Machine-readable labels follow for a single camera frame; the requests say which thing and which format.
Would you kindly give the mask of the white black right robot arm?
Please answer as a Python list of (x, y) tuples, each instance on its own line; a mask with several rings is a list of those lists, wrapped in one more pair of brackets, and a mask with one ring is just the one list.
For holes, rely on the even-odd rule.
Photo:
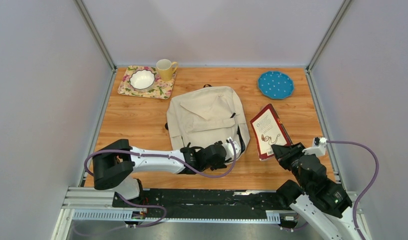
[(277, 189), (277, 203), (282, 209), (293, 209), (325, 240), (369, 240), (366, 230), (357, 219), (358, 203), (370, 189), (379, 173), (379, 160), (367, 146), (351, 142), (366, 149), (374, 158), (376, 168), (369, 184), (355, 201), (352, 201), (340, 183), (327, 177), (327, 169), (320, 162), (327, 145), (333, 143), (325, 137), (316, 137), (311, 147), (273, 144), (272, 150), (279, 165), (296, 178)]

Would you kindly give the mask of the white scalloped bowl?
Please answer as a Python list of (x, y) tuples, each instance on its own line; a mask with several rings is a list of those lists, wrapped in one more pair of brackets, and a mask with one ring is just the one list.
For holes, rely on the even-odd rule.
[(130, 85), (138, 92), (147, 92), (155, 84), (155, 75), (150, 70), (138, 70), (130, 77)]

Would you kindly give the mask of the blue polka dot plate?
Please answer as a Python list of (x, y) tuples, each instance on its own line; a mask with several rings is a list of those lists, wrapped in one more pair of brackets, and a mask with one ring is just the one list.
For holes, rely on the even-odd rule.
[(257, 87), (264, 96), (273, 100), (288, 98), (295, 89), (288, 75), (274, 70), (261, 74), (257, 80)]

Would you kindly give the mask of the cream canvas backpack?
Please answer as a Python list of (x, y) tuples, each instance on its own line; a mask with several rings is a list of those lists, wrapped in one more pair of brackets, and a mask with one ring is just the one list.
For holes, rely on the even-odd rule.
[(173, 149), (187, 145), (206, 148), (232, 139), (239, 158), (247, 149), (250, 134), (243, 105), (229, 86), (206, 86), (173, 97), (166, 112)]

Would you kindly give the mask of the red cover book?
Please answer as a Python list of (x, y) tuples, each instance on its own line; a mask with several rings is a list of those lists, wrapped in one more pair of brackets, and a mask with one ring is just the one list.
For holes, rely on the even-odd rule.
[(261, 162), (275, 156), (272, 145), (290, 146), (293, 144), (271, 103), (264, 106), (250, 120), (250, 124), (256, 138), (259, 160)]

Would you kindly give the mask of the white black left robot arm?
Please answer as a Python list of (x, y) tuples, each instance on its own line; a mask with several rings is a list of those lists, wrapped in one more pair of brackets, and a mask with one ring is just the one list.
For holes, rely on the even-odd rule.
[(241, 147), (232, 138), (208, 147), (186, 146), (171, 151), (148, 150), (130, 146), (127, 139), (120, 139), (90, 154), (84, 161), (85, 171), (93, 176), (98, 191), (114, 190), (130, 206), (137, 208), (144, 203), (142, 185), (131, 173), (168, 172), (176, 175), (198, 174), (204, 177), (206, 169), (233, 169), (240, 157)]

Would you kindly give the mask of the yellow ceramic mug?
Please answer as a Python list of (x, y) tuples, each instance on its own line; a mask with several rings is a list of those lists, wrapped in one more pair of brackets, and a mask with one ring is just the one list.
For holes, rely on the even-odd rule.
[(156, 63), (157, 72), (160, 75), (161, 80), (165, 82), (172, 79), (172, 76), (176, 72), (178, 66), (178, 62), (172, 62), (168, 59), (161, 59)]

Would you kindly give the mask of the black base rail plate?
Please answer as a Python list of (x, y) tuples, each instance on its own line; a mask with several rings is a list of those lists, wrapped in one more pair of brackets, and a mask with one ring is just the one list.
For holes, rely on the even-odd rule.
[(292, 211), (277, 192), (261, 190), (151, 188), (131, 202), (164, 207), (167, 220), (262, 220), (267, 211)]

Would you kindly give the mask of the floral square tray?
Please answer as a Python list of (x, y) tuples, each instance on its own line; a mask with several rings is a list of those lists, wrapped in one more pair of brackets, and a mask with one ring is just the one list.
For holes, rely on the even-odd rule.
[(130, 65), (127, 67), (117, 93), (131, 97), (168, 99), (172, 94), (177, 73), (163, 81), (155, 67)]

